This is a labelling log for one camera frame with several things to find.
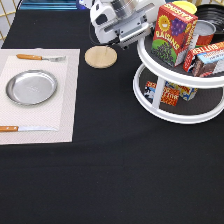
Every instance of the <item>can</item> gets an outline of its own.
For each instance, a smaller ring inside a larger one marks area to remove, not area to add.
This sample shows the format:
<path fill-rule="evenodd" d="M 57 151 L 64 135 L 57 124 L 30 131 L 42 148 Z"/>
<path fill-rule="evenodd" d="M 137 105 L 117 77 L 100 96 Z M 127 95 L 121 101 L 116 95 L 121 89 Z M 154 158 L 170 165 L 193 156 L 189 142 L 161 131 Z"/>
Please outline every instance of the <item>can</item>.
<path fill-rule="evenodd" d="M 209 45 L 216 32 L 216 27 L 205 20 L 198 20 L 191 40 L 191 49 Z"/>

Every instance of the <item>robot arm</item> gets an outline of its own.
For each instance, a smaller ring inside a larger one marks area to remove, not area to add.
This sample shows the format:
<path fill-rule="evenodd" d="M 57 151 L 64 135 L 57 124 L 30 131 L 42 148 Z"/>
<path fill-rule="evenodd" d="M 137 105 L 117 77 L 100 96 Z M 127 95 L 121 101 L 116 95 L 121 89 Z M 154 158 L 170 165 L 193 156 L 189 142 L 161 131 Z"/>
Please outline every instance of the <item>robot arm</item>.
<path fill-rule="evenodd" d="M 115 43 L 126 49 L 150 34 L 165 0 L 81 0 L 80 4 L 90 9 L 91 23 L 101 44 Z"/>

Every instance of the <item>plate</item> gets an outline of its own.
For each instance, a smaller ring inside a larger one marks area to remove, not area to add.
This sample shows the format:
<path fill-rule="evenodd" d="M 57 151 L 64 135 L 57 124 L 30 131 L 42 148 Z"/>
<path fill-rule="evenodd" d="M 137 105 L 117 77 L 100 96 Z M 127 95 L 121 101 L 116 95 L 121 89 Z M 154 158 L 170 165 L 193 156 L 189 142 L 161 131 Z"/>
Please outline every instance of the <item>plate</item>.
<path fill-rule="evenodd" d="M 6 94 L 15 103 L 35 105 L 49 99 L 56 89 L 54 75 L 43 70 L 29 70 L 9 80 Z"/>
<path fill-rule="evenodd" d="M 206 20 L 216 27 L 215 34 L 224 34 L 224 7 L 215 4 L 198 6 L 196 16 L 199 20 Z"/>
<path fill-rule="evenodd" d="M 173 2 L 173 4 L 184 9 L 185 11 L 187 11 L 191 14 L 195 14 L 197 12 L 197 7 L 190 2 L 175 1 L 175 2 Z"/>

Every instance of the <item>wall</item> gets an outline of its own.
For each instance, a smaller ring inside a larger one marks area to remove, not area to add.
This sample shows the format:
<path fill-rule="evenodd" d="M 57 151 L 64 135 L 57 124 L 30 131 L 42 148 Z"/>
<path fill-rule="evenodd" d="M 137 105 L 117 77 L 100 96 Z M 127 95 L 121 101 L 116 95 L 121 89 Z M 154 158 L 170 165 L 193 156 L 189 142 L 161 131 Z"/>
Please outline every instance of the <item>wall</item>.
<path fill-rule="evenodd" d="M 12 25 L 18 3 L 19 0 L 0 0 L 0 48 Z"/>

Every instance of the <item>wooden handle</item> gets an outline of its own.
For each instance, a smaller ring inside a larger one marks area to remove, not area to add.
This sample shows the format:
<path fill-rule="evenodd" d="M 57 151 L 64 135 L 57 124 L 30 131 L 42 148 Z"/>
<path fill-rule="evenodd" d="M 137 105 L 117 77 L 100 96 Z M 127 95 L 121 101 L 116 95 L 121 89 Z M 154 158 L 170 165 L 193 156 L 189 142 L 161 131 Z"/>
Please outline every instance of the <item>wooden handle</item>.
<path fill-rule="evenodd" d="M 0 126 L 0 132 L 15 132 L 18 129 L 18 126 Z"/>
<path fill-rule="evenodd" d="M 42 60 L 42 57 L 41 56 L 35 56 L 35 55 L 17 54 L 16 56 L 19 59 Z"/>

